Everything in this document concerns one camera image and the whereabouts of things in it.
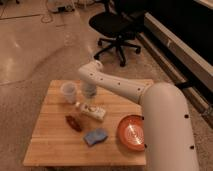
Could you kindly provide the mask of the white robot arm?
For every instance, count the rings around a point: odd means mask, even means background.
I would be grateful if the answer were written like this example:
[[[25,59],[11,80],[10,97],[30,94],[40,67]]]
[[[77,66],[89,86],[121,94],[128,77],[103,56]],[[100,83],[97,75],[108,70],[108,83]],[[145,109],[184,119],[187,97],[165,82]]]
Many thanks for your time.
[[[167,82],[146,85],[108,75],[102,69],[94,60],[78,74],[87,88],[100,86],[141,106],[148,171],[199,171],[191,116],[181,90]]]

